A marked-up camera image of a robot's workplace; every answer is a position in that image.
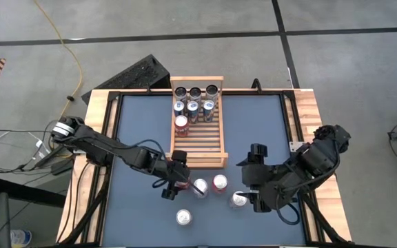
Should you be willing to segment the wooden slatted shelf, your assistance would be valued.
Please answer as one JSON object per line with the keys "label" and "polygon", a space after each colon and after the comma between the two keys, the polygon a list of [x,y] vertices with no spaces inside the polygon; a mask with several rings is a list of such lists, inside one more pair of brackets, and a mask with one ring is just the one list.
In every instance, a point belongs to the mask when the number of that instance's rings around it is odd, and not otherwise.
{"label": "wooden slatted shelf", "polygon": [[171,120],[170,150],[187,152],[187,165],[194,169],[221,169],[227,165],[228,153],[225,151],[223,129],[223,76],[173,76],[170,78],[172,88],[182,86],[184,82],[192,82],[200,87],[202,96],[210,84],[218,85],[218,98],[212,121],[203,121],[203,114],[198,115],[199,122],[190,125],[187,136],[179,136],[175,130],[175,115]]}

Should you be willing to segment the silver Diet Coke can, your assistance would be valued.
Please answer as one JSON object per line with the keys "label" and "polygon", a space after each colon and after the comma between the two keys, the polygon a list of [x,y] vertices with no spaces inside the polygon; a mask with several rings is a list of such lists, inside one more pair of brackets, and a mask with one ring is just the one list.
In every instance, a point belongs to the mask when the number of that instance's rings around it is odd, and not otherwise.
{"label": "silver Diet Coke can", "polygon": [[182,226],[189,225],[192,223],[192,214],[187,209],[180,209],[176,213],[176,221]]}
{"label": "silver Diet Coke can", "polygon": [[236,191],[230,196],[229,206],[231,208],[236,209],[246,205],[247,198],[244,196],[240,196],[239,194],[242,194],[242,191]]}
{"label": "silver Diet Coke can", "polygon": [[196,179],[194,181],[193,192],[198,198],[205,198],[208,192],[207,182],[202,178]]}

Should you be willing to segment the red Fanta can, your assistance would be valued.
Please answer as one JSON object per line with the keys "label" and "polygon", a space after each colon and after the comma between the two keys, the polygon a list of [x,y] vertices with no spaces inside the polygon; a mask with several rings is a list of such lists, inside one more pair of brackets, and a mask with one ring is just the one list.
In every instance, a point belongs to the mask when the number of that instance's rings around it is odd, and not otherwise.
{"label": "red Fanta can", "polygon": [[212,180],[212,189],[218,193],[222,194],[227,189],[227,178],[225,175],[218,174]]}
{"label": "red Fanta can", "polygon": [[174,120],[174,130],[177,136],[185,137],[189,132],[189,121],[186,116],[179,115]]}

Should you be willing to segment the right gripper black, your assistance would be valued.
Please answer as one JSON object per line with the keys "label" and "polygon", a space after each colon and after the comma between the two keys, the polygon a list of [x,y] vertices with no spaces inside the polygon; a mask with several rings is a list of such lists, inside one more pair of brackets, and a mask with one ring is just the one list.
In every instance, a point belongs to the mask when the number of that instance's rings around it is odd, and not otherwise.
{"label": "right gripper black", "polygon": [[247,199],[255,212],[266,212],[265,202],[272,198],[272,189],[266,186],[277,173],[276,166],[266,165],[267,146],[259,143],[250,145],[247,158],[236,165],[241,167],[242,183],[249,187],[250,192],[236,192],[237,196]]}

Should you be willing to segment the white blue floor bottle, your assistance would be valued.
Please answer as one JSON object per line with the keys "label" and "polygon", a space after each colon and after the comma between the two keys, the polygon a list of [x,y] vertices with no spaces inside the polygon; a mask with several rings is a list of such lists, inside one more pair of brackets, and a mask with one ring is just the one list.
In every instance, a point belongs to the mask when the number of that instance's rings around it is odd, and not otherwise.
{"label": "white blue floor bottle", "polygon": [[11,229],[10,230],[10,241],[12,248],[25,248],[32,240],[31,231],[24,229]]}

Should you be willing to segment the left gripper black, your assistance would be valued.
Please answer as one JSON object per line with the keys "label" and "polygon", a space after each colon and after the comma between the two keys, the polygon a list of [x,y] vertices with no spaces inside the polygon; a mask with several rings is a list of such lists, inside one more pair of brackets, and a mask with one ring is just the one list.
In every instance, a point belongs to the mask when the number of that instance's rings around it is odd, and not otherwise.
{"label": "left gripper black", "polygon": [[159,179],[152,183],[152,187],[162,187],[166,183],[177,184],[169,184],[166,189],[163,189],[161,197],[168,200],[174,200],[180,191],[189,188],[192,188],[199,196],[204,196],[205,192],[194,185],[181,187],[181,184],[188,184],[190,182],[190,169],[186,165],[187,152],[174,150],[171,159],[171,161],[156,161],[153,164],[151,173]]}

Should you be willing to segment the Red Bull Sugarfree can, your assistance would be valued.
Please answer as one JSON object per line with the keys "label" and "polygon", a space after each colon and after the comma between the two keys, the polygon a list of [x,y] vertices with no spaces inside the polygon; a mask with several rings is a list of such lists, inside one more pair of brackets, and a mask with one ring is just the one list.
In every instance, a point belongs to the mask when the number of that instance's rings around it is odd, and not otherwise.
{"label": "Red Bull Sugarfree can", "polygon": [[212,122],[214,116],[215,103],[212,100],[206,100],[203,103],[203,121],[206,123]]}
{"label": "Red Bull Sugarfree can", "polygon": [[190,123],[199,121],[199,104],[196,101],[190,101],[187,104],[187,117]]}

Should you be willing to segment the black floor bar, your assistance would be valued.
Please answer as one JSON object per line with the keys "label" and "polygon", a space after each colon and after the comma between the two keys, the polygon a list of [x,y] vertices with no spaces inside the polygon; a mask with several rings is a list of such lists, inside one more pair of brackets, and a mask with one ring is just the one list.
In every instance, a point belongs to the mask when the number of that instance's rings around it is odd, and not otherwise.
{"label": "black floor bar", "polygon": [[29,187],[3,179],[0,179],[0,193],[6,193],[9,198],[15,200],[60,208],[64,207],[66,200],[66,197],[59,193]]}

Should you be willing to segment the blue-grey table mat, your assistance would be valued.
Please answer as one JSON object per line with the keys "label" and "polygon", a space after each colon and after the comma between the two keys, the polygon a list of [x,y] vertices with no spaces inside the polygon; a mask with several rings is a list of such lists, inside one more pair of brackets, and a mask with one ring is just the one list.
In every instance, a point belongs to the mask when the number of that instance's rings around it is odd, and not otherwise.
{"label": "blue-grey table mat", "polygon": [[[251,204],[229,206],[230,196],[243,191],[241,168],[250,145],[267,146],[265,163],[281,164],[289,158],[281,100],[278,96],[224,96],[223,128],[229,181],[222,194],[209,190],[205,198],[193,191],[180,192],[174,200],[152,188],[154,177],[130,169],[116,159],[105,214],[102,244],[105,247],[186,247],[301,245],[301,225],[287,225],[276,211],[256,213]],[[179,225],[176,213],[187,209],[192,223]]]}

